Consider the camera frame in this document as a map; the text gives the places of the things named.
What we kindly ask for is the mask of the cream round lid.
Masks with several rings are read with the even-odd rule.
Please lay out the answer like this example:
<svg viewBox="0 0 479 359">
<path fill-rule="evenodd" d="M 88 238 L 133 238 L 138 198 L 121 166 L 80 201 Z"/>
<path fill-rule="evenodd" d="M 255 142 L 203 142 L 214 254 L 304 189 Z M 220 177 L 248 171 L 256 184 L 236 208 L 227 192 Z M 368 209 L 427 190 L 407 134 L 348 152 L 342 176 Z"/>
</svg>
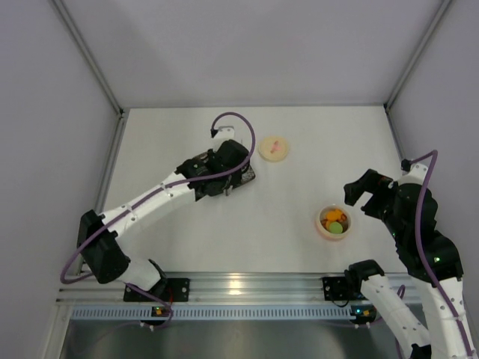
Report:
<svg viewBox="0 0 479 359">
<path fill-rule="evenodd" d="M 290 144 L 281 136 L 267 136 L 257 146 L 260 157 L 267 162 L 281 162 L 290 152 Z"/>
</svg>

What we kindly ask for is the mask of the green round food piece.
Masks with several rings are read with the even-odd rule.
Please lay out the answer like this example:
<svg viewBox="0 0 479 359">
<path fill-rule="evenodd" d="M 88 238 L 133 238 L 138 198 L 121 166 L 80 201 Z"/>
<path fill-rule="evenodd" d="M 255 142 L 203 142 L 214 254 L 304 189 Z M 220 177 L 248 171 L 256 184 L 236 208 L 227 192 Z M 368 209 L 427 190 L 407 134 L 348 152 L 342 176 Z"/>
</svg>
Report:
<svg viewBox="0 0 479 359">
<path fill-rule="evenodd" d="M 339 235 L 339 234 L 342 234 L 342 232 L 344 231 L 344 228 L 341 223 L 334 221 L 329 224 L 328 231 L 331 234 Z"/>
</svg>

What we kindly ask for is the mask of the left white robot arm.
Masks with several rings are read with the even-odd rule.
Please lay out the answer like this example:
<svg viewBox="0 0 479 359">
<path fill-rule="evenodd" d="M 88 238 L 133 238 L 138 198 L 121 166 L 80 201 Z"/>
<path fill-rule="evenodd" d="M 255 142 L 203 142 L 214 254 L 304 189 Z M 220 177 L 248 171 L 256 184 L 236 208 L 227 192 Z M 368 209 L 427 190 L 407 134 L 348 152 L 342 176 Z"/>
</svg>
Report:
<svg viewBox="0 0 479 359">
<path fill-rule="evenodd" d="M 149 293 L 161 293 L 168 282 L 153 260 L 138 259 L 127 245 L 176 209 L 238 188 L 255 178 L 251 152 L 229 139 L 218 149 L 187 159 L 164 182 L 124 205 L 98 214 L 89 210 L 79 222 L 77 247 L 98 283 L 115 280 Z"/>
</svg>

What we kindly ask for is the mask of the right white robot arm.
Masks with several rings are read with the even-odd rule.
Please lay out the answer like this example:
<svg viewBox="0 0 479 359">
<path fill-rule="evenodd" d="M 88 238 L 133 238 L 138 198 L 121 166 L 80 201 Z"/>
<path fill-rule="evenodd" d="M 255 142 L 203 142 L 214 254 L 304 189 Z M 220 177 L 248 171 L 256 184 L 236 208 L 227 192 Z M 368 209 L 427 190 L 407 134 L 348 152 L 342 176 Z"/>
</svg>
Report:
<svg viewBox="0 0 479 359">
<path fill-rule="evenodd" d="M 397 255 L 421 299 L 421 324 L 390 287 L 375 260 L 345 270 L 350 292 L 363 295 L 376 308 L 406 358 L 476 358 L 463 301 L 463 267 L 455 244 L 436 229 L 438 203 L 425 181 L 425 165 L 412 165 L 394 180 L 369 169 L 344 186 L 345 204 L 371 195 L 361 208 L 380 220 L 391 234 Z"/>
</svg>

